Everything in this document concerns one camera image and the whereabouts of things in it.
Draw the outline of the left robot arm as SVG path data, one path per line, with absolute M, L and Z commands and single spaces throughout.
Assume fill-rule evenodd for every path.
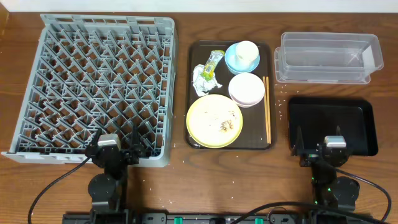
M 139 163 L 144 150 L 136 126 L 127 140 L 127 149 L 122 150 L 117 134 L 103 134 L 99 129 L 85 149 L 85 155 L 93 164 L 103 169 L 103 173 L 94 176 L 88 185 L 92 199 L 90 223 L 133 222 L 126 208 L 128 167 Z

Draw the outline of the pink bowl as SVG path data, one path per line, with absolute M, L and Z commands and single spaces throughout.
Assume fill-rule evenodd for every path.
M 229 82 L 228 93 L 238 106 L 249 108 L 263 99 L 265 87 L 263 81 L 257 75 L 240 73 Z

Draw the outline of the green yellow snack wrapper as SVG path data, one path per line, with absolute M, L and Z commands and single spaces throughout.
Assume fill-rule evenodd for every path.
M 203 69 L 202 77 L 209 81 L 214 76 L 215 68 L 217 67 L 220 60 L 225 56 L 225 52 L 223 50 L 212 50 L 208 60 Z

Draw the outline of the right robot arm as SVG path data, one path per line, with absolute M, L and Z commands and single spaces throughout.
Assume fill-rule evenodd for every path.
M 317 144 L 315 149 L 307 149 L 304 146 L 302 129 L 298 127 L 292 154 L 299 156 L 300 166 L 311 168 L 316 204 L 349 212 L 355 210 L 360 190 L 358 181 L 337 176 L 337 168 L 347 162 L 352 154 L 339 128 L 336 129 L 336 135 L 325 136 L 323 143 Z

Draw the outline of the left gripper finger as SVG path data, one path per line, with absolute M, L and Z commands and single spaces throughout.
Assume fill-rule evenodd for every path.
M 100 138 L 100 136 L 102 135 L 102 129 L 98 129 L 97 132 L 95 133 L 93 139 L 90 142 L 90 146 L 94 146 L 96 147 L 98 145 L 98 140 Z
M 137 132 L 137 127 L 135 124 L 132 124 L 132 131 L 131 131 L 131 150 L 135 150 L 139 147 L 139 136 Z

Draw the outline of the white paper napkin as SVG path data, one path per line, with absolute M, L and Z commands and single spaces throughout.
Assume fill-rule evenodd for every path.
M 210 80 L 207 80 L 202 76 L 204 68 L 204 65 L 199 64 L 193 70 L 192 86 L 199 97 L 208 95 L 214 88 L 222 87 L 222 84 L 217 82 L 215 75 Z

